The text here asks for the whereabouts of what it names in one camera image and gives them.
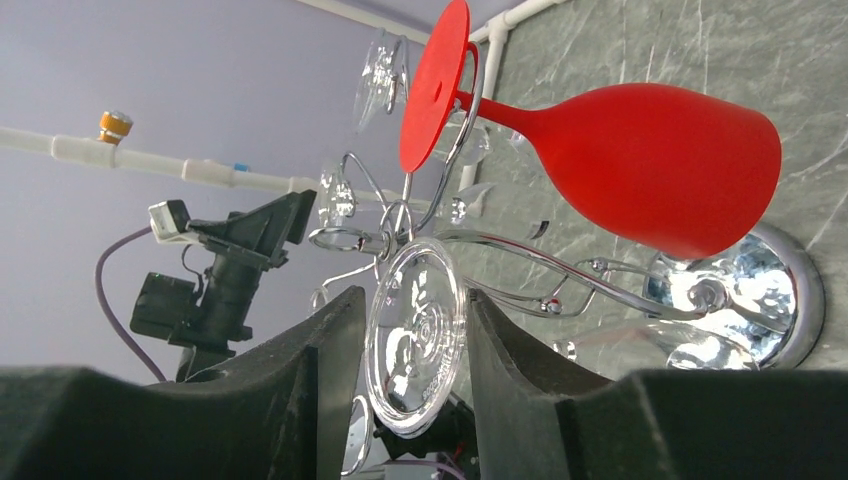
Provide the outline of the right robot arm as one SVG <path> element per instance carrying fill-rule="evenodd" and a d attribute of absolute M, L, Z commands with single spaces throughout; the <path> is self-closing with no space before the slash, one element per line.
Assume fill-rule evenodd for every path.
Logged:
<path fill-rule="evenodd" d="M 184 383 L 85 367 L 1 371 L 5 479 L 336 479 L 365 330 L 345 290 Z M 457 457 L 470 479 L 843 479 L 843 371 L 641 370 L 607 380 L 471 301 L 474 400 L 389 454 Z"/>

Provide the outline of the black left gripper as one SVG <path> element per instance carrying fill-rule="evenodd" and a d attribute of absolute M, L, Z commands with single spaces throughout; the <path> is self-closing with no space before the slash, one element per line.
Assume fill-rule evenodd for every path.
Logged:
<path fill-rule="evenodd" d="M 287 261 L 284 243 L 300 244 L 317 197 L 315 190 L 285 194 L 227 221 L 191 221 L 201 245 L 215 254 L 198 305 L 189 308 L 168 342 L 209 352 L 253 338 L 245 324 L 262 275 Z"/>

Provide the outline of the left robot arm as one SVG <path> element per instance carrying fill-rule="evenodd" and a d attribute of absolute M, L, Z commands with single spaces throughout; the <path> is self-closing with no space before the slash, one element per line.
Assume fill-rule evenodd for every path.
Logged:
<path fill-rule="evenodd" d="M 196 282 L 149 273 L 130 319 L 132 332 L 183 348 L 177 380 L 234 357 L 231 343 L 252 339 L 246 319 L 260 279 L 287 262 L 286 244 L 303 241 L 316 197 L 314 190 L 288 193 L 219 221 L 191 218 L 181 200 L 149 208 L 158 238 L 214 255 Z"/>

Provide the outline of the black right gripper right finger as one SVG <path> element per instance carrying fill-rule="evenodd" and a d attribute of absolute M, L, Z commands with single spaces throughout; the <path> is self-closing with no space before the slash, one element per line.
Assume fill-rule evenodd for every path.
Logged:
<path fill-rule="evenodd" d="M 843 479 L 839 371 L 639 370 L 611 381 L 473 291 L 467 324 L 485 479 Z"/>

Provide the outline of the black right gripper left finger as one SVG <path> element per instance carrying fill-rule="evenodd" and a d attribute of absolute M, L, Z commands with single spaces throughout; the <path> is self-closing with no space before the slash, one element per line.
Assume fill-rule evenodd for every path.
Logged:
<path fill-rule="evenodd" d="M 366 326 L 344 290 L 310 318 L 182 383 L 86 367 L 1 372 L 5 479 L 337 479 Z"/>

